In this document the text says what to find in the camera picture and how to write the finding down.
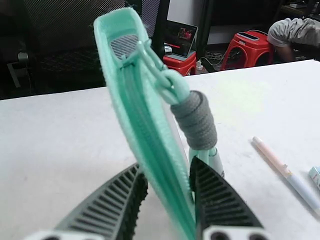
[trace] pen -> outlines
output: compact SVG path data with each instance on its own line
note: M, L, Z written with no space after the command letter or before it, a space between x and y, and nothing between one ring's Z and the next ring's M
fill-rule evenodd
M263 153L263 155L265 155L266 158L272 163L272 165L276 167L276 169L284 176L291 186L308 203L308 205L320 216L320 200L314 194L314 192L307 185L305 185L297 175L292 173L288 166L283 164L260 138L255 136L252 141Z

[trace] white table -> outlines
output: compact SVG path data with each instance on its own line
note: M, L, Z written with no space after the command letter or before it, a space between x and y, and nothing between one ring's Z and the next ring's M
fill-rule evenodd
M262 138L313 187L307 173L320 166L319 69L310 60L186 78L209 99L227 181L275 240L318 239L320 222L250 139ZM134 162L106 88L0 101L0 238L53 228ZM139 216L135 239L175 239L152 190Z

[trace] gray cord wrap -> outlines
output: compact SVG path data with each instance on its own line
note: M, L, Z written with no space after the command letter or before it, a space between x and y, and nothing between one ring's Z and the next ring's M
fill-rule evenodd
M192 149L210 150L217 144L214 117L202 92L191 91L186 100L171 105L171 112Z

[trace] red plastic stool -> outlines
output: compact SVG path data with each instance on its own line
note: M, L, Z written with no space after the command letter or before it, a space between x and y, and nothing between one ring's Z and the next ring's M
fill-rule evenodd
M187 76L190 72L190 75L196 74L197 67L197 58L196 52L190 55L185 61L171 58L169 56L163 57L163 62L168 66L169 69L174 69L178 71L182 76Z
M269 54L268 64L272 64L274 58L274 47L267 41L267 36L254 30L246 31L245 33L258 37L259 40L252 41L248 38L235 34L225 53L221 66L222 71L228 69L228 67L230 66L235 67L234 65L232 66L232 64L228 64L228 57L230 55L230 52L236 48L242 50L242 52L244 53L244 58L242 59L244 64L240 67L237 66L237 68L254 67L258 59L264 54Z

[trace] white wall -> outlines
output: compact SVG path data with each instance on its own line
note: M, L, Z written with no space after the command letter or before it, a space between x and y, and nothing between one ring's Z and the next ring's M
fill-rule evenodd
M170 0L168 20L199 25L202 0Z
M170 0L168 20L198 26L202 2L203 0ZM235 33L250 29L251 26L248 25L212 26L208 44L229 43Z

